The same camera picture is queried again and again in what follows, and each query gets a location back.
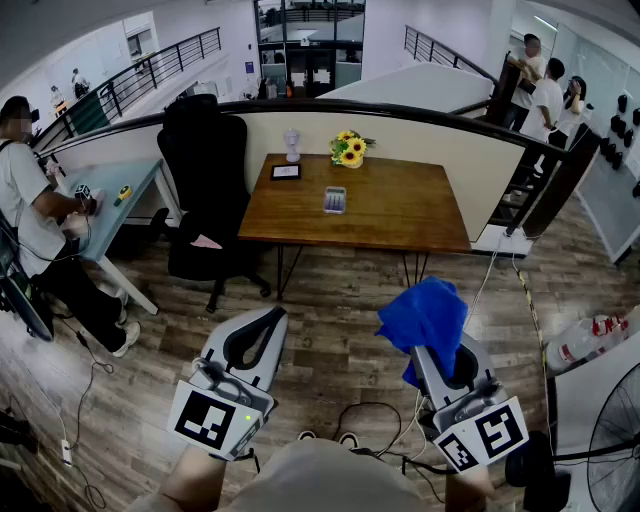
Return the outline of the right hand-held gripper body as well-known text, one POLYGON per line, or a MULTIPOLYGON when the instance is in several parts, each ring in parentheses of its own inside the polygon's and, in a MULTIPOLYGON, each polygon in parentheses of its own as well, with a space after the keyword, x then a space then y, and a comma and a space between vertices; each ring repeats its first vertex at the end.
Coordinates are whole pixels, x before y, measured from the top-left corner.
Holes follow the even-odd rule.
POLYGON ((488 466, 529 440, 517 397, 496 380, 419 419, 425 436, 458 473, 488 466))

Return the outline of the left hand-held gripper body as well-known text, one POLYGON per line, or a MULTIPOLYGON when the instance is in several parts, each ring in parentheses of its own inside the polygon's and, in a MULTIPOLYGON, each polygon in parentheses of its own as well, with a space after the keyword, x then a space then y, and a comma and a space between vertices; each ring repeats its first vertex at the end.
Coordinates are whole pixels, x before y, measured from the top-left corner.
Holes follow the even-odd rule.
POLYGON ((272 380, 197 358, 190 379, 177 384, 167 431, 216 459, 253 458, 249 443, 276 407, 272 380))

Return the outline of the blue cloth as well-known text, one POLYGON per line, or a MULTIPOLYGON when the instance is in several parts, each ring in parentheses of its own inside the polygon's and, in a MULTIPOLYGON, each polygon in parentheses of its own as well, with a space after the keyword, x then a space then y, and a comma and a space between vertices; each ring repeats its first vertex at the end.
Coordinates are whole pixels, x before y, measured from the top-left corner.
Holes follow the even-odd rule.
POLYGON ((378 312, 376 332, 405 354, 428 347, 438 356, 444 375, 454 375, 467 304, 454 284, 430 276, 410 287, 378 312))

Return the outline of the clear lavender calculator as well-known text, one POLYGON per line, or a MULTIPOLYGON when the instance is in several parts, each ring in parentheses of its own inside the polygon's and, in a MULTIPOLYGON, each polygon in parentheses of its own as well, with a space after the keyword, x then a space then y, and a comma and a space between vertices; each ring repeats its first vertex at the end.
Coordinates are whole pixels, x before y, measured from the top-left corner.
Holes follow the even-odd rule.
POLYGON ((327 214, 344 214, 346 211, 346 189, 329 186, 325 189, 323 210, 327 214))

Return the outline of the person's left forearm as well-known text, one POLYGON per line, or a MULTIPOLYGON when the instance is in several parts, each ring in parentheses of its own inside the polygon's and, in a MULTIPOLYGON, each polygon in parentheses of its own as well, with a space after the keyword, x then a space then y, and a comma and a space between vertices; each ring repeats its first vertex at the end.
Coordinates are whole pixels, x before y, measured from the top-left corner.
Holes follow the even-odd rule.
POLYGON ((219 506, 227 462, 189 445, 172 472, 159 487, 159 494, 183 512, 213 512, 219 506))

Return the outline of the person's right forearm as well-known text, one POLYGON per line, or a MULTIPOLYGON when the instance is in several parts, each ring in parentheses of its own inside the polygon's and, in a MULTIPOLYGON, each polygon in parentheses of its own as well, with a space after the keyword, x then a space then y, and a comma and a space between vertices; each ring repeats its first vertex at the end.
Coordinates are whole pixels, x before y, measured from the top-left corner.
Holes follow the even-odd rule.
POLYGON ((496 489, 487 466, 476 466, 464 473, 446 477, 445 512, 482 512, 496 489))

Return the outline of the yellow black striped tape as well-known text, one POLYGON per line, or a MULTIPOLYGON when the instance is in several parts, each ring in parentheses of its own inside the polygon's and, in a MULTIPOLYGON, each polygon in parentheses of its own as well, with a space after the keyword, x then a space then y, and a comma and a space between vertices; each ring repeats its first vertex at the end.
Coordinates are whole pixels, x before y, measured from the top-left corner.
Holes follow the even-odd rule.
POLYGON ((519 282, 522 285, 522 288, 523 288, 523 291, 524 291, 524 294, 525 294, 525 297, 526 297, 526 300, 527 300, 527 304, 528 304, 529 309, 530 309, 530 314, 531 314, 533 326, 534 326, 535 333, 536 333, 536 339, 537 339, 537 344, 538 344, 538 349, 539 349, 539 354, 540 354, 542 374, 543 374, 544 390, 545 390, 546 427, 547 427, 546 430, 547 430, 547 434, 548 434, 548 437, 549 437, 549 446, 551 448, 551 451, 553 452, 553 444, 552 444, 552 441, 551 441, 552 428, 551 428, 550 406, 549 406, 549 391, 548 391, 548 380, 549 379, 548 379, 548 373, 547 373, 547 359, 546 359, 546 354, 545 354, 545 350, 544 350, 544 337, 543 337, 542 330, 540 328, 539 319, 538 319, 537 311, 536 311, 535 304, 534 304, 534 301, 533 301, 533 297, 531 295, 531 292, 529 291, 529 288, 527 287, 526 280, 524 279, 521 271, 515 265, 514 265, 514 271, 515 271, 515 274, 516 274, 519 282))

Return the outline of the black hairpin table leg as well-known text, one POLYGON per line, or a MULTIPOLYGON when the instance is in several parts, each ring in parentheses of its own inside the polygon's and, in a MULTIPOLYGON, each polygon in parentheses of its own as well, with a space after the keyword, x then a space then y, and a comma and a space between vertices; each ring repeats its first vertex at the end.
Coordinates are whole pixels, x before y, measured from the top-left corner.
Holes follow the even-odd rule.
POLYGON ((284 292, 293 274, 293 271, 296 268, 296 265, 299 261, 302 250, 303 250, 303 246, 300 245, 295 252, 294 259, 292 260, 288 270, 285 270, 284 268, 285 246, 282 244, 279 244, 277 246, 277 299, 279 301, 283 299, 284 292))
POLYGON ((424 280, 428 259, 429 252, 415 251, 413 253, 405 252, 402 254, 404 278, 407 288, 411 288, 424 280))

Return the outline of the bundle of clear plastic bottles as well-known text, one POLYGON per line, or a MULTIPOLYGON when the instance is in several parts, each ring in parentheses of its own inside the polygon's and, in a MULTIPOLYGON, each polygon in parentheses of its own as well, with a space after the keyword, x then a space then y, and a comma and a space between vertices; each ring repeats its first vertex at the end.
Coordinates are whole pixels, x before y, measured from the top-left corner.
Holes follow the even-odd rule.
POLYGON ((628 320, 619 315, 582 319, 547 343, 547 366, 559 373, 582 359, 603 355, 628 338, 628 327, 628 320))

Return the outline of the person's beige shirt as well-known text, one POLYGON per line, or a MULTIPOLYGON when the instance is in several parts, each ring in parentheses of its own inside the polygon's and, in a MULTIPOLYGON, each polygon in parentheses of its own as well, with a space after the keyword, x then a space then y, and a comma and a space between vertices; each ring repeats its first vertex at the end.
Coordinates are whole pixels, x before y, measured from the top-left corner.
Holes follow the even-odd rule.
MULTIPOLYGON (((415 486, 369 455, 326 439, 298 440, 275 453, 260 473, 213 512, 426 512, 415 486)), ((183 512, 159 494, 125 512, 183 512)))

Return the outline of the light blue table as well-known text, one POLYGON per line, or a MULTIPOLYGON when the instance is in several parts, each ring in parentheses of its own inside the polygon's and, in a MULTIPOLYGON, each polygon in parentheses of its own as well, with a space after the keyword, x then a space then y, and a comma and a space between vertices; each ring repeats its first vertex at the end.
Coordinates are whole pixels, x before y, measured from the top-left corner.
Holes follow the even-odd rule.
POLYGON ((88 247, 81 256, 96 263, 148 313, 157 314, 158 307, 107 258, 106 252, 129 214, 152 184, 157 187, 172 218, 177 222, 182 220, 183 213, 164 172, 164 161, 159 158, 90 165, 72 170, 68 179, 70 187, 84 184, 91 190, 100 189, 104 193, 97 216, 89 222, 91 236, 88 247), (114 200, 125 185, 129 185, 133 193, 119 206, 115 206, 114 200))

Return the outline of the black office chair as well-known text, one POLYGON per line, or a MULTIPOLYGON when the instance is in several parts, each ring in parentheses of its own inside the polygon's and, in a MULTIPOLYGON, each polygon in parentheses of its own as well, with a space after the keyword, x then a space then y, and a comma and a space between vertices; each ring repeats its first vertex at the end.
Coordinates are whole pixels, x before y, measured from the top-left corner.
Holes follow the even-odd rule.
POLYGON ((245 182, 248 129, 243 119, 223 114, 211 94, 185 97, 164 114, 157 144, 174 181, 184 213, 176 228, 166 223, 168 210, 154 215, 149 237, 171 242, 168 272, 190 281, 212 281, 206 310, 213 313, 227 279, 242 276, 267 297, 271 287, 255 270, 258 245, 238 233, 250 201, 245 182), (190 243, 204 235, 220 250, 190 243))

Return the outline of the sunflower bouquet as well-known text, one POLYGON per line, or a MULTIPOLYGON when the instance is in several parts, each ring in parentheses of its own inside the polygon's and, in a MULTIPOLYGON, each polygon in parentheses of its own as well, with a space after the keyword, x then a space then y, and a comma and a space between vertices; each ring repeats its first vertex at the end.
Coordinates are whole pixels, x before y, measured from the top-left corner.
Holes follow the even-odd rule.
POLYGON ((334 166, 357 169, 363 164, 367 150, 375 146, 375 139, 361 137, 352 130, 341 131, 329 142, 331 163, 334 166))

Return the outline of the black metal railing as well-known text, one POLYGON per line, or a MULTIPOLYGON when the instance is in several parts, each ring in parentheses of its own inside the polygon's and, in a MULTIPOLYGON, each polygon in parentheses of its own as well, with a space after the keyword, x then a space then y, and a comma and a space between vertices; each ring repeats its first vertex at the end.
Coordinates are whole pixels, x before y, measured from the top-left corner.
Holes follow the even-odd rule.
POLYGON ((490 80, 494 85, 498 84, 498 80, 493 75, 459 52, 409 25, 405 26, 404 49, 417 62, 436 63, 445 67, 475 73, 490 80))
POLYGON ((154 52, 102 82, 47 127, 32 143, 38 152, 107 127, 160 85, 222 49, 218 27, 154 52))

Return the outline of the dark wooden stair post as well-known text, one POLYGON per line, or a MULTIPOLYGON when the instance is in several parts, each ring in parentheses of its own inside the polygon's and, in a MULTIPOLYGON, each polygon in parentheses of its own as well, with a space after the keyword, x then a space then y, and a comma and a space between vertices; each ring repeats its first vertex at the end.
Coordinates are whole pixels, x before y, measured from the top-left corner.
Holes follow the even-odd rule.
POLYGON ((579 126, 568 159, 550 175, 546 188, 523 223, 527 238, 539 238, 546 231, 590 168, 600 141, 601 137, 586 123, 579 126))

